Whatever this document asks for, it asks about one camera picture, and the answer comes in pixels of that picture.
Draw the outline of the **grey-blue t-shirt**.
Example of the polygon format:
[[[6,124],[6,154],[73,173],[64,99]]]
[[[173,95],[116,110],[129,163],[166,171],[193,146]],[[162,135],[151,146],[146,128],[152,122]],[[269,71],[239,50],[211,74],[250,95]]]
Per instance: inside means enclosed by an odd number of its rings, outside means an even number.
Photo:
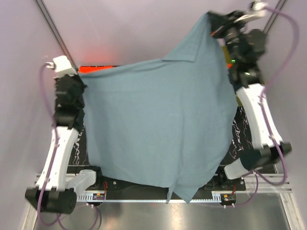
[[[89,162],[190,202],[232,143],[237,102],[208,14],[165,57],[81,74]]]

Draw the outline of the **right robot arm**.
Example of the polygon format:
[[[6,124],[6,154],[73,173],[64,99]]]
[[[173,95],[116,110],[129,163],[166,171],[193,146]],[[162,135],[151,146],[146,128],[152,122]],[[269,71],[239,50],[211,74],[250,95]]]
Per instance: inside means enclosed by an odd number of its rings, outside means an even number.
[[[265,53],[266,34],[259,29],[248,33],[241,31],[258,17],[256,13],[243,11],[208,13],[211,37],[223,39],[231,58],[229,79],[245,110],[252,137],[252,148],[225,166],[225,174],[218,177],[218,185],[224,190],[234,186],[239,177],[279,161],[284,164],[284,157],[292,150],[291,144],[283,141],[275,127],[266,99],[269,85],[263,81],[257,64]]]

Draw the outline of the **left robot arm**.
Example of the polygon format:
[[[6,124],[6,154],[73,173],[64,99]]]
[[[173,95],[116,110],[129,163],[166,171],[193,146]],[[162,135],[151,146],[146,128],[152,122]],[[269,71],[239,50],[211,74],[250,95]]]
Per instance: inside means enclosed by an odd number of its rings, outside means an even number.
[[[83,128],[85,88],[77,74],[56,78],[50,149],[35,186],[25,192],[25,199],[37,211],[71,214],[79,195],[88,188],[97,190],[103,186],[102,172],[97,166],[86,166],[66,181],[71,151]]]

